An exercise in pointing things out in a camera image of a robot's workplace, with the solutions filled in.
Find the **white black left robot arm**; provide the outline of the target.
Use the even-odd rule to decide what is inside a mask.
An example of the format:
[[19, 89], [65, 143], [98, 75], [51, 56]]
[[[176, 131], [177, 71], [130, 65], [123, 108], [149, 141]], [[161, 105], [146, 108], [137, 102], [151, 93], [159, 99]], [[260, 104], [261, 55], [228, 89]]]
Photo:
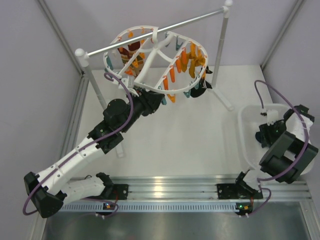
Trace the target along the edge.
[[139, 119], [155, 113], [164, 94], [139, 89], [136, 96], [129, 94], [129, 102], [116, 98], [103, 111], [103, 120], [71, 152], [58, 162], [38, 173], [29, 172], [23, 180], [36, 212], [44, 219], [56, 214], [63, 206], [82, 199], [110, 200], [115, 185], [109, 175], [71, 181], [82, 169], [97, 160], [124, 139], [122, 134]]

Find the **teal front clothes peg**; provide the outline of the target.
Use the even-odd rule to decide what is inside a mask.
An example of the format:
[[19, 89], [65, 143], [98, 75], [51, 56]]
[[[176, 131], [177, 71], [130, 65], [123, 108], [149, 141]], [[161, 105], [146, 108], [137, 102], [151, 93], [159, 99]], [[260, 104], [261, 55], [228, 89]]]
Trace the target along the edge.
[[166, 100], [165, 97], [161, 100], [161, 104], [164, 105], [164, 106], [167, 104], [167, 100]]

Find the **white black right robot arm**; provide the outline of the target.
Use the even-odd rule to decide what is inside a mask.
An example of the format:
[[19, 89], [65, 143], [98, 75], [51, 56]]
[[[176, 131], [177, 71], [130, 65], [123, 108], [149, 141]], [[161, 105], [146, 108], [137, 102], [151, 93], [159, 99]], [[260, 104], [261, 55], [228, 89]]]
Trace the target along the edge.
[[233, 185], [238, 198], [253, 197], [264, 179], [291, 184], [313, 167], [319, 149], [305, 137], [315, 122], [307, 107], [246, 105], [237, 120], [240, 149], [248, 165]]

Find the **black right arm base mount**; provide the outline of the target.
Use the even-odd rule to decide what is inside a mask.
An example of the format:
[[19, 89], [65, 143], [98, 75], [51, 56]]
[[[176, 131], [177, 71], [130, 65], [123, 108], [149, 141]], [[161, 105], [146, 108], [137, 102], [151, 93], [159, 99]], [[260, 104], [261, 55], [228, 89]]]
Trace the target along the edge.
[[263, 198], [261, 190], [250, 187], [244, 178], [247, 172], [241, 172], [234, 183], [219, 183], [216, 185], [219, 200], [260, 200]]

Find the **white round sock hanger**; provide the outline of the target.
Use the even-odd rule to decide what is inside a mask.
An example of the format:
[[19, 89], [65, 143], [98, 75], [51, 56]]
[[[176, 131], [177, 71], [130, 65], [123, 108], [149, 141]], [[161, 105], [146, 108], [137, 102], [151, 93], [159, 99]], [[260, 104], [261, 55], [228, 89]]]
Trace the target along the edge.
[[[126, 40], [132, 40], [134, 37], [139, 35], [148, 34], [148, 37], [144, 37], [141, 40], [135, 41], [140, 42], [140, 48], [133, 55], [133, 57], [129, 60], [129, 62], [124, 65], [121, 59], [121, 55], [118, 52], [118, 48], [125, 47], [132, 44], [125, 44], [124, 46], [120, 46], [117, 49], [106, 51], [103, 54], [103, 63], [105, 66], [105, 57], [109, 56], [112, 65], [113, 71], [106, 70], [105, 71], [112, 73], [117, 76], [119, 79], [122, 78], [133, 78], [134, 89], [143, 88], [149, 91], [165, 94], [165, 95], [176, 95], [180, 93], [184, 93], [188, 90], [194, 88], [201, 80], [204, 72], [206, 70], [206, 66], [208, 66], [208, 54], [205, 48], [187, 36], [167, 31], [165, 33], [156, 33], [158, 30], [155, 26], [150, 25], [138, 25], [131, 28], [128, 28], [121, 33], [112, 41], [114, 44], [123, 43]], [[186, 57], [190, 52], [190, 44], [194, 43], [196, 46], [199, 46], [203, 52], [203, 54], [207, 55], [207, 59], [205, 61], [205, 66], [198, 66], [195, 68], [195, 78], [191, 78], [189, 74], [189, 68], [191, 61], [189, 60], [182, 66], [182, 73], [175, 73], [175, 83], [169, 82], [169, 88], [172, 91], [165, 91], [163, 85], [161, 84], [161, 77], [168, 67], [168, 62], [163, 59], [163, 56], [166, 55], [170, 58], [174, 57], [177, 53], [176, 51], [176, 36], [179, 37], [179, 42], [183, 42], [181, 47], [185, 47], [186, 49]], [[138, 56], [139, 53], [144, 53], [144, 66], [137, 77], [129, 75], [125, 73], [126, 69], [130, 66], [130, 64], [134, 61], [134, 59]]]

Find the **dark navy sock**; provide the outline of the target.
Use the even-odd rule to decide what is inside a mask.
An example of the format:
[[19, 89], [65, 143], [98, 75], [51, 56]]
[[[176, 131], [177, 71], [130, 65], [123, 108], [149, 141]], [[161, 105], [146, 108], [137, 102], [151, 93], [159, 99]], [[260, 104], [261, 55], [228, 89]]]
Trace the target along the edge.
[[195, 87], [190, 90], [190, 96], [192, 98], [198, 98], [207, 90], [206, 81], [200, 81]]
[[262, 145], [263, 142], [264, 142], [264, 136], [263, 136], [263, 134], [262, 134], [260, 131], [258, 131], [258, 132], [255, 133], [255, 139], [256, 139], [261, 145]]

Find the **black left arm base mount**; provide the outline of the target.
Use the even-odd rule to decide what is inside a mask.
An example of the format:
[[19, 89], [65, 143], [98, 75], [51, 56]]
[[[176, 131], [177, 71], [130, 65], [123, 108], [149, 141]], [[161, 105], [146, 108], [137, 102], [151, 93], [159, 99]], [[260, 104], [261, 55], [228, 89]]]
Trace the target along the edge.
[[114, 183], [109, 175], [105, 173], [98, 173], [96, 175], [100, 180], [102, 180], [104, 189], [98, 196], [101, 200], [126, 200], [129, 193], [128, 184]]

